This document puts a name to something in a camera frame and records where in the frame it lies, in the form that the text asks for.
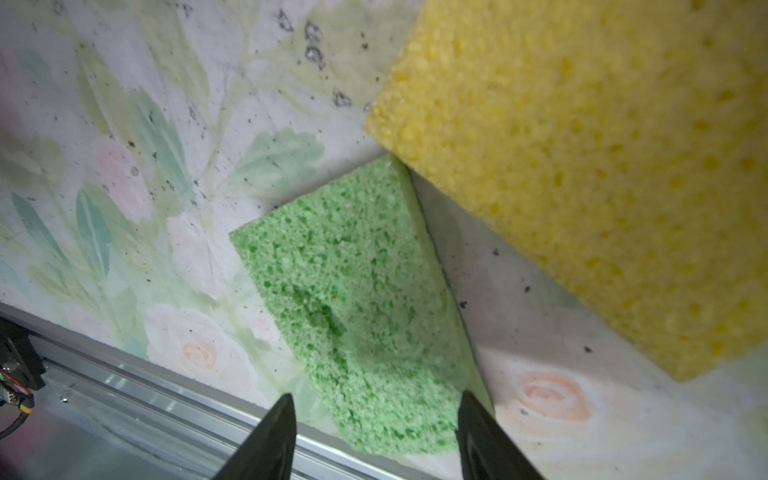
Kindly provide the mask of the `light green sponge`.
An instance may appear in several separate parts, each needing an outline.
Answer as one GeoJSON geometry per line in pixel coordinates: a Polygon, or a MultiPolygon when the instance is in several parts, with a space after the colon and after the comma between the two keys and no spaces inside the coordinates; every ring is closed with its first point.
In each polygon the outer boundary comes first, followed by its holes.
{"type": "Polygon", "coordinates": [[[230,240],[341,437],[375,455],[457,446],[490,396],[407,167],[384,156],[230,240]]]}

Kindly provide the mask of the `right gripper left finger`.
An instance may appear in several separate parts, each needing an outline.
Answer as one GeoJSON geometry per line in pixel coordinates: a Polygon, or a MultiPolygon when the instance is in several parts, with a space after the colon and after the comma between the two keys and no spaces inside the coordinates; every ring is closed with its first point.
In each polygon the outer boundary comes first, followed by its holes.
{"type": "Polygon", "coordinates": [[[291,394],[282,395],[213,477],[214,480],[288,480],[297,420],[291,394]]]}

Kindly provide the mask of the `lime yellow sponge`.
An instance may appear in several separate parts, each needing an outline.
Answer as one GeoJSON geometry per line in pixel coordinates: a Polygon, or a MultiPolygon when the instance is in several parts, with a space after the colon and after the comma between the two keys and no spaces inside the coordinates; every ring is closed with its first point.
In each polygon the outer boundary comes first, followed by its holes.
{"type": "Polygon", "coordinates": [[[686,381],[767,340],[763,1],[428,1],[367,132],[686,381]]]}

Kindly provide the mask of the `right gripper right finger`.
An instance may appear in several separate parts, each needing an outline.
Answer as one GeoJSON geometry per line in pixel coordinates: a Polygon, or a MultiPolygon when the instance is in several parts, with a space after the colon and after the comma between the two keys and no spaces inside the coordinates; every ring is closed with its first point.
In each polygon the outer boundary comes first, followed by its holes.
{"type": "Polygon", "coordinates": [[[469,390],[462,394],[456,437],[464,480],[544,480],[469,390]]]}

